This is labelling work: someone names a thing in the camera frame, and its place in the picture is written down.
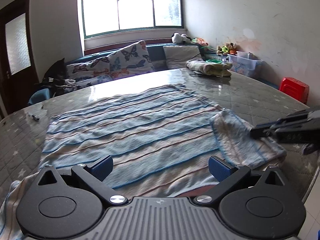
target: white wall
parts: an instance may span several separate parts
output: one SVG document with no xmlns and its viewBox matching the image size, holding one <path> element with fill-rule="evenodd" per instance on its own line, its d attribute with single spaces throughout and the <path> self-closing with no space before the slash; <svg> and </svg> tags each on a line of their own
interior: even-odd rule
<svg viewBox="0 0 320 240">
<path fill-rule="evenodd" d="M 268 64 L 262 78 L 297 78 L 310 86 L 308 105 L 320 105 L 320 0 L 183 0 L 183 7 L 191 37 L 214 48 L 240 44 Z"/>
<path fill-rule="evenodd" d="M 14 0 L 0 0 L 3 8 Z M 39 80 L 57 60 L 83 56 L 77 0 L 30 0 L 30 35 Z"/>
</svg>

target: plastic storage box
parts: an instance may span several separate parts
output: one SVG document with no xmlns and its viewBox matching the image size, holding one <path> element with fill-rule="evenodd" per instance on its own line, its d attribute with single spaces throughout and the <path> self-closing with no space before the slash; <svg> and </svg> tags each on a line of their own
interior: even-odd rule
<svg viewBox="0 0 320 240">
<path fill-rule="evenodd" d="M 279 90 L 304 104 L 308 101 L 309 86 L 295 78 L 284 77 Z"/>
<path fill-rule="evenodd" d="M 232 63 L 230 70 L 251 78 L 258 78 L 262 60 L 247 59 L 239 56 L 229 56 L 229 62 Z"/>
<path fill-rule="evenodd" d="M 238 57 L 244 57 L 244 58 L 247 58 L 247 59 L 254 59 L 254 60 L 258 59 L 254 54 L 249 53 L 249 52 L 237 51 L 237 56 Z"/>
<path fill-rule="evenodd" d="M 250 53 L 249 52 L 242 52 L 242 51 L 237 51 L 238 57 L 244 57 L 247 59 L 250 59 Z"/>
</svg>

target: blue gripper pad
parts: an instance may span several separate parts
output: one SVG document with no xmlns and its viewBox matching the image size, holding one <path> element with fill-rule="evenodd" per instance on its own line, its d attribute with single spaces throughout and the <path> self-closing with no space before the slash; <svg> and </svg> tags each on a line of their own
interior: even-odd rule
<svg viewBox="0 0 320 240">
<path fill-rule="evenodd" d="M 113 170 L 113 159 L 111 156 L 100 158 L 86 170 L 98 180 L 103 181 Z"/>
<path fill-rule="evenodd" d="M 219 181 L 223 181 L 234 172 L 234 167 L 217 156 L 211 156 L 208 162 L 210 173 Z"/>
</svg>

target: white fabric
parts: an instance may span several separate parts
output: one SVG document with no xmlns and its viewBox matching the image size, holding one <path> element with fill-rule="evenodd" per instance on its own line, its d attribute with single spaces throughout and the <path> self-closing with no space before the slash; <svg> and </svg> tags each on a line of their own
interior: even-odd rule
<svg viewBox="0 0 320 240">
<path fill-rule="evenodd" d="M 108 75 L 109 60 L 108 60 L 108 57 L 100 57 L 84 63 L 67 65 L 66 69 L 67 69 L 67 75 L 71 79 L 78 79 L 81 77 L 89 77 L 89 76 L 95 77 L 102 74 Z"/>
<path fill-rule="evenodd" d="M 163 46 L 167 67 L 184 68 L 188 60 L 203 60 L 198 46 Z"/>
<path fill-rule="evenodd" d="M 120 49 L 108 58 L 110 75 L 114 80 L 154 72 L 145 41 Z"/>
</svg>

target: metal screw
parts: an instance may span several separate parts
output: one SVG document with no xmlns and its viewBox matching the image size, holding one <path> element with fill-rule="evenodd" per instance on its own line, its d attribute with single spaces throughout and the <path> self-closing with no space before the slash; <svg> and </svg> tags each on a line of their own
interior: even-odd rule
<svg viewBox="0 0 320 240">
<path fill-rule="evenodd" d="M 120 204 L 125 201 L 125 197 L 121 195 L 114 195 L 110 197 L 110 202 L 115 203 L 115 204 Z"/>
<path fill-rule="evenodd" d="M 209 203 L 209 202 L 212 201 L 212 197 L 206 196 L 206 195 L 202 195 L 202 196 L 196 197 L 196 201 L 198 201 L 200 203 Z"/>
</svg>

